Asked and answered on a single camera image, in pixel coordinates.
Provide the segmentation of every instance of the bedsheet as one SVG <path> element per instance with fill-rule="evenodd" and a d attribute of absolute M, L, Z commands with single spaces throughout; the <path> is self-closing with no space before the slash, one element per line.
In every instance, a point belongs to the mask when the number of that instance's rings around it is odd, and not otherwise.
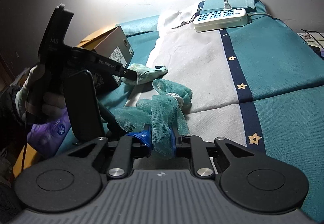
<path fill-rule="evenodd" d="M 259 0 L 229 0 L 248 12 L 266 12 Z M 213 141 L 223 136 L 302 170 L 309 192 L 302 209 L 324 219 L 324 62 L 283 22 L 253 16 L 243 27 L 197 33 L 189 21 L 222 10 L 222 0 L 206 0 L 121 24 L 134 49 L 131 63 L 166 65 L 163 78 L 193 91 L 185 114 L 190 133 Z M 100 100 L 110 110 L 134 106 L 154 94 L 150 84 L 122 85 Z M 72 132 L 58 153 L 71 147 Z M 183 159 L 168 164 L 187 167 Z M 135 168 L 167 168 L 154 157 Z"/>

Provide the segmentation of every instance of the teal bedsheet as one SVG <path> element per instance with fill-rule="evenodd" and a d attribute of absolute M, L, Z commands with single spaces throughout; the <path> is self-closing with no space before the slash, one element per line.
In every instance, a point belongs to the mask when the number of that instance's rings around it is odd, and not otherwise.
<path fill-rule="evenodd" d="M 259 0 L 229 1 L 233 7 L 245 7 L 248 12 L 266 12 Z M 207 13 L 221 10 L 223 4 L 222 0 L 206 0 L 199 6 L 202 9 L 197 7 L 197 12 Z M 121 24 L 125 33 L 132 35 L 128 37 L 134 50 L 131 63 L 146 64 L 159 38 L 157 22 L 158 16 Z M 302 209 L 315 220 L 323 220 L 323 60 L 284 23 L 269 17 L 254 16 L 250 24 L 226 31 L 252 95 L 251 99 L 239 97 L 242 112 L 247 106 L 243 119 L 251 118 L 248 108 L 254 105 L 266 154 L 305 173 L 309 193 Z M 232 75 L 236 75 L 235 71 L 231 69 Z M 114 112 L 124 106 L 131 90 L 122 84 L 99 99 Z M 70 149 L 75 141 L 70 130 L 57 154 Z"/>

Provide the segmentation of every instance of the circular pad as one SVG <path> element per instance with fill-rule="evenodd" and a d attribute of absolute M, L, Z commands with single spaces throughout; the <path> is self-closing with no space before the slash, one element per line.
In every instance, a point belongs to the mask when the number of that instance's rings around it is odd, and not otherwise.
<path fill-rule="evenodd" d="M 59 213 L 90 202 L 101 186 L 100 174 L 86 158 L 63 155 L 24 170 L 16 179 L 15 192 L 28 208 Z"/>
<path fill-rule="evenodd" d="M 36 182 L 41 189 L 59 191 L 68 188 L 74 181 L 74 175 L 65 170 L 49 170 L 38 176 Z"/>
<path fill-rule="evenodd" d="M 276 190 L 285 183 L 285 177 L 281 173 L 270 169 L 255 170 L 248 174 L 247 180 L 260 190 Z"/>

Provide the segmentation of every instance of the black cable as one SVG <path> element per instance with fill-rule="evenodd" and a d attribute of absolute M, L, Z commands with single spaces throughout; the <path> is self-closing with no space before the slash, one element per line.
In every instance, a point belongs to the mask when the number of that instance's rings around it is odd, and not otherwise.
<path fill-rule="evenodd" d="M 26 157 L 26 150 L 27 150 L 27 122 L 25 121 L 25 142 L 24 142 L 24 152 L 22 154 L 22 161 L 21 161 L 21 171 L 24 171 L 25 165 L 25 157 Z"/>
<path fill-rule="evenodd" d="M 316 38 L 315 37 L 313 37 L 309 32 L 314 32 L 314 33 L 318 33 L 318 34 L 320 34 L 323 38 L 324 38 L 324 36 L 321 34 L 321 33 L 319 33 L 319 32 L 317 32 L 317 31 L 311 31 L 311 30 L 304 30 L 304 29 L 300 29 L 301 31 L 304 31 L 304 32 L 306 32 L 306 33 L 308 33 L 316 42 L 317 42 L 317 44 L 319 44 L 323 49 L 324 49 L 324 47 L 320 44 L 320 42 L 318 42 L 317 40 L 316 40 Z"/>

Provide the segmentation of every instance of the gloved hand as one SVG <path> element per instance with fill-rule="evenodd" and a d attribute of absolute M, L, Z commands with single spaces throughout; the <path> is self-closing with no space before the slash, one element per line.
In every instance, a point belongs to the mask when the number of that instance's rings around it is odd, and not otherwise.
<path fill-rule="evenodd" d="M 16 109 L 19 117 L 25 120 L 25 102 L 27 94 L 33 83 L 39 80 L 45 73 L 45 65 L 37 65 L 33 67 L 28 75 L 27 80 L 16 94 Z M 63 95 L 52 92 L 45 92 L 43 96 L 44 104 L 42 105 L 42 112 L 49 116 L 48 121 L 56 120 L 63 115 L 65 109 L 65 99 Z"/>

